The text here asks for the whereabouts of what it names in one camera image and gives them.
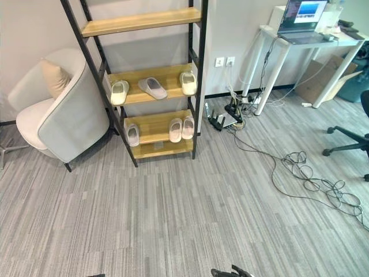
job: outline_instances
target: beige pillow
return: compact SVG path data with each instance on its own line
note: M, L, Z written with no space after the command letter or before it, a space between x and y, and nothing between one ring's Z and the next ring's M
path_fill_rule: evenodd
M49 93L54 99L58 98L70 82L67 71L46 59L41 60L41 68Z

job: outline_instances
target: wall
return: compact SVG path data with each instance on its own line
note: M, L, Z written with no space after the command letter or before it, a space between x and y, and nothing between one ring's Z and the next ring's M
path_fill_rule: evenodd
M2 60L0 121L13 120L15 112L9 107L6 95L17 81L34 65L40 57L62 47L78 47L59 0L4 1L2 5ZM80 26L84 20L78 0L71 0ZM177 9L187 6L187 0L88 0L94 19L120 15L132 15ZM250 47L260 24L267 24L272 9L276 5L285 5L287 0L209 0L208 31L204 66L203 88L205 94L225 92L224 74L227 71L235 90L243 88L239 77L247 63L245 52ZM364 5L367 0L347 0L347 13L354 14L357 3ZM365 16L356 18L357 26L365 22ZM185 63L187 60L187 26L155 28L117 35L101 36L108 61L113 72L142 69L154 66ZM195 29L195 41L198 30ZM285 66L276 82L277 85L291 84L295 79L298 64L304 57L304 51L289 54ZM235 56L235 66L230 69L214 68L216 57ZM275 55L271 55L267 76L273 69ZM259 65L251 88L259 86ZM172 102L175 109L182 108L183 102ZM143 105L131 108L132 114L143 111L160 111L163 105Z
M38 60L62 47L77 47L59 1L2 1L0 120L16 112L6 96Z
M360 32L369 34L369 1L368 0L346 0L343 4L344 10L341 13L343 20L354 22L354 28Z

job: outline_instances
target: white slipper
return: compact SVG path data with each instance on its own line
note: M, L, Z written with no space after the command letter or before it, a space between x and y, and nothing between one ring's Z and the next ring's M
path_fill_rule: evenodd
M140 144L140 132L136 124L131 124L126 129L128 144L131 147L138 146Z
M190 140L194 136L195 120L189 115L183 121L182 138Z
M118 81L111 87L110 103L115 106L124 104L126 101L129 84L127 81Z
M150 94L157 100L164 99L168 96L167 91L153 77L138 81L138 86L142 91Z
M182 120L180 118L172 119L169 124L169 140L172 143L178 143L182 139Z
M179 75L179 81L184 95L194 95L197 90L197 81L192 72L183 72Z

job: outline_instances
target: baseboard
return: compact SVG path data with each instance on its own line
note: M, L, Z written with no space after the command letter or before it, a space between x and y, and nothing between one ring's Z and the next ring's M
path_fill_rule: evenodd
M293 88L294 84L291 85L277 85L275 87L273 87L273 90L277 90L277 89L291 89ZM237 95L241 95L242 91L235 91ZM253 89L249 89L248 90L249 93L253 93L253 92L261 92L261 90L259 88L253 88ZM210 99L210 98L217 98L217 97L225 97L225 96L230 96L231 94L229 92L224 92L224 93L217 93L217 94L210 94L210 95L205 95L205 99Z
M5 125L12 125L15 124L16 121L12 120L12 121L4 121L4 122L0 122L0 126L5 126Z

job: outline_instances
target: striped carpet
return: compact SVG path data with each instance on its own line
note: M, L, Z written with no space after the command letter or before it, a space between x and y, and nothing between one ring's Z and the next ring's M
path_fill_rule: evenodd
M273 97L281 96L274 92ZM228 101L207 100L219 110ZM238 136L282 157L304 150L314 176L346 181L369 221L369 162L360 150L324 148L351 140L326 128L367 133L360 103L335 98L304 108L291 95L247 119ZM1 142L22 145L15 126ZM33 148L8 153L0 179L1 276L210 276L236 264L258 276L368 276L369 232L342 212L279 193L272 160L243 152L203 121L196 160L152 158L135 169L118 136L105 135L70 163ZM327 201L277 164L283 191Z

